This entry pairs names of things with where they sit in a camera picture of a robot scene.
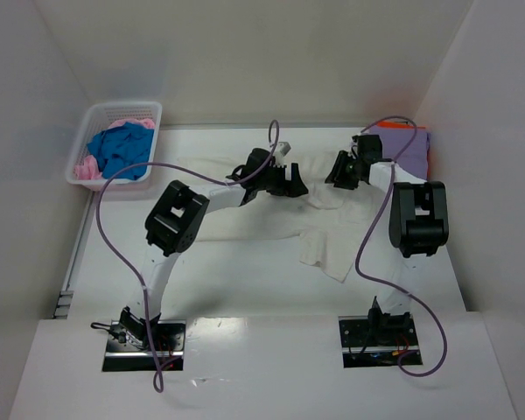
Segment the white t shirt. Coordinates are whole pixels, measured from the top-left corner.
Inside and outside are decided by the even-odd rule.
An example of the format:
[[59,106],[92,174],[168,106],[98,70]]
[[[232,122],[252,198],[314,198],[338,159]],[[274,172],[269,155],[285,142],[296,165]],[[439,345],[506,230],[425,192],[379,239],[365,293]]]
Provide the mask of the white t shirt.
[[197,240],[259,241],[299,239],[299,261],[318,267],[342,283],[385,193],[365,183],[353,191],[325,183],[337,153],[291,151],[287,164],[297,163],[308,193],[298,198],[260,192],[245,206],[208,214]]

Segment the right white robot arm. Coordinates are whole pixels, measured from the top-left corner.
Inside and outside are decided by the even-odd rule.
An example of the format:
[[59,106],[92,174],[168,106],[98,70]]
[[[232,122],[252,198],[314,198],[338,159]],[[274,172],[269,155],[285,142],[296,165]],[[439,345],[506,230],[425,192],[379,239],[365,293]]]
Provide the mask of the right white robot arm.
[[[365,183],[384,193],[354,262],[359,277],[393,290],[388,298],[374,303],[374,310],[383,317],[406,316],[410,303],[415,302],[442,329],[438,316],[416,295],[415,287],[419,285],[428,259],[448,241],[445,185],[418,178],[405,171],[395,158],[384,157],[382,140],[374,134],[354,136],[350,150],[339,152],[325,182],[345,190],[354,190]],[[401,264],[398,276],[392,280],[369,275],[361,269],[365,247],[385,211],[389,211],[386,235],[398,252]]]

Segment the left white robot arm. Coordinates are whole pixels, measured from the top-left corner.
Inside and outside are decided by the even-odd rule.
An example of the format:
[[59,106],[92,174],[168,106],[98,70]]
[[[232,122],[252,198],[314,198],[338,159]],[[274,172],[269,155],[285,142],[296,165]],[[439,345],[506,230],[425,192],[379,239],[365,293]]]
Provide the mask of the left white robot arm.
[[161,302],[177,260],[197,238],[207,214],[247,205],[259,192],[297,198],[308,193],[297,164],[287,165],[291,150],[279,142],[274,152],[255,148],[245,164],[227,178],[233,185],[216,186],[202,194],[179,180],[164,190],[145,220],[147,253],[140,270],[139,289],[122,309],[119,324],[127,339],[140,348],[150,346],[161,316]]

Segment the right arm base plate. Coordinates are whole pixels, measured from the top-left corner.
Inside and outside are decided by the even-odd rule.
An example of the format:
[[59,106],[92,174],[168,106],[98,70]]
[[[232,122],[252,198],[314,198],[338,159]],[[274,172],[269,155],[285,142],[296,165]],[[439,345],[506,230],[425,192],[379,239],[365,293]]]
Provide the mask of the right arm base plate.
[[396,367],[423,364],[414,319],[390,317],[385,326],[372,329],[367,317],[339,318],[339,339],[344,368]]

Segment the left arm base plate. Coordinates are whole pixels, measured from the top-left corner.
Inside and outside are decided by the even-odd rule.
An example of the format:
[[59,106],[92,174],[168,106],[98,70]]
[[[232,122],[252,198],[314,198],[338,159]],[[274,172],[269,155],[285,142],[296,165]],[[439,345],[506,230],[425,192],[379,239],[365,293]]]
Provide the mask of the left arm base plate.
[[[132,339],[118,321],[96,323],[108,333],[102,372],[153,372],[156,370],[148,340],[142,346]],[[163,371],[182,371],[186,343],[186,322],[161,320],[153,329],[154,349]]]

